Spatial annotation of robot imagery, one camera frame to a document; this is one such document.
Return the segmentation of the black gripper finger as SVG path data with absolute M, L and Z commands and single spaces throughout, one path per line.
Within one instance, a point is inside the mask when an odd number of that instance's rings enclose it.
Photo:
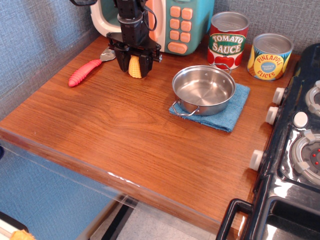
M 142 54 L 139 56 L 138 60 L 141 76 L 146 77 L 153 67 L 153 55 Z
M 114 52 L 115 52 L 115 56 L 120 69 L 123 72 L 127 72 L 129 70 L 131 55 L 129 54 L 128 51 L 117 49 L 117 48 L 114 50 Z

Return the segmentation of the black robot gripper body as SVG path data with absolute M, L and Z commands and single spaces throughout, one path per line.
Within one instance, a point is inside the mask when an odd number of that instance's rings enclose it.
M 149 36 L 157 27 L 149 25 L 149 13 L 154 12 L 147 6 L 145 0 L 115 0 L 117 8 L 117 20 L 120 23 L 121 32 L 109 32 L 109 46 L 115 49 L 128 51 L 135 56 L 152 54 L 153 61 L 161 62 L 161 45 Z

